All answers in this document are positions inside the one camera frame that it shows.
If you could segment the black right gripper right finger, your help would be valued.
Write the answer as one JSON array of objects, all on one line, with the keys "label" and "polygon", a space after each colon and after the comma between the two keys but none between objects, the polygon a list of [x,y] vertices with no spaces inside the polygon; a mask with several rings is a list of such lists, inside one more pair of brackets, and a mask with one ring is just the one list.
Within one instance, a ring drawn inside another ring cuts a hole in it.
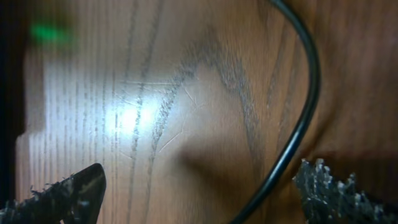
[{"label": "black right gripper right finger", "polygon": [[397,224],[397,207],[358,191],[355,174],[334,178],[323,159],[303,159],[293,181],[307,224]]}]

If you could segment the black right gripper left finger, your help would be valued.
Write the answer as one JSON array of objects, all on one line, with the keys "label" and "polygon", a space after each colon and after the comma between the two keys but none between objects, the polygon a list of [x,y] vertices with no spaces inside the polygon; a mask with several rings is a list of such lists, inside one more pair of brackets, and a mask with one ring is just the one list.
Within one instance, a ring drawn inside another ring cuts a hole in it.
[{"label": "black right gripper left finger", "polygon": [[94,163],[21,202],[7,202],[1,209],[2,224],[97,223],[106,191],[103,166]]}]

